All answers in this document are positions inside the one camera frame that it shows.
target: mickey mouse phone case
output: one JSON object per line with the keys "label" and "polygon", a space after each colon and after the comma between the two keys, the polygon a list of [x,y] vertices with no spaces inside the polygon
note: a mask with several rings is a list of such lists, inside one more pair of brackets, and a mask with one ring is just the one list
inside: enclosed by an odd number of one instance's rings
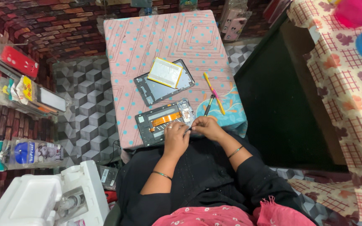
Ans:
{"label": "mickey mouse phone case", "polygon": [[39,65],[34,60],[23,55],[12,46],[6,45],[1,54],[1,60],[8,66],[17,69],[31,78],[36,78]]}

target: bangle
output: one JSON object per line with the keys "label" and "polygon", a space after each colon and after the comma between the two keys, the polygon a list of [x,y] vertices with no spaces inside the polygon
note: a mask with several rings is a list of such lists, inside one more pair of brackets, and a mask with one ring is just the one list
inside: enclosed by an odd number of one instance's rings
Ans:
{"label": "bangle", "polygon": [[171,177],[169,177],[169,176],[167,176],[167,175],[165,175],[165,174],[163,174],[163,173],[161,173],[161,172],[157,172],[157,171],[152,171],[152,172],[157,173],[157,174],[160,174],[160,175],[162,175],[162,176],[165,176],[165,177],[167,177],[168,179],[170,179],[170,181],[171,181]]}
{"label": "bangle", "polygon": [[239,151],[243,146],[239,147],[239,149],[235,150],[230,156],[229,158],[231,158],[235,153],[237,153],[237,151]]}

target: pink container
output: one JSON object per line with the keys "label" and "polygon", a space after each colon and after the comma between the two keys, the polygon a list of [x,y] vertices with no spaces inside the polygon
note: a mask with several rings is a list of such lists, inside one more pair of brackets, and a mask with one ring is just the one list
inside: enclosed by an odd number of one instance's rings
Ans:
{"label": "pink container", "polygon": [[342,0],[336,6],[335,17],[346,27],[361,27],[362,0]]}

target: pink scarf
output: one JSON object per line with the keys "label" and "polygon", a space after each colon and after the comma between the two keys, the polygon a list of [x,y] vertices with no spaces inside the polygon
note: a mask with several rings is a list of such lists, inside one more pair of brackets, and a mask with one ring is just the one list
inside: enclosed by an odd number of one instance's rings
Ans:
{"label": "pink scarf", "polygon": [[253,216],[235,206],[186,207],[159,218],[153,226],[202,225],[202,226],[315,226],[303,214],[274,202],[261,202]]}

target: black dress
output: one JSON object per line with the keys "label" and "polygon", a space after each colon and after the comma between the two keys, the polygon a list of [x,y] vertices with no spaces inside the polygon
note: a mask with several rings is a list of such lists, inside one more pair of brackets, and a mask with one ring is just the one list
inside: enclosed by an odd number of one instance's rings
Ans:
{"label": "black dress", "polygon": [[117,177],[121,225],[150,226],[164,215],[191,206],[232,205],[252,214],[270,195],[276,203],[310,218],[291,186],[264,165],[259,151],[243,138],[232,136],[253,155],[237,172],[217,142],[207,138],[191,141],[175,167],[170,193],[139,194],[163,155],[163,147],[136,153]]}

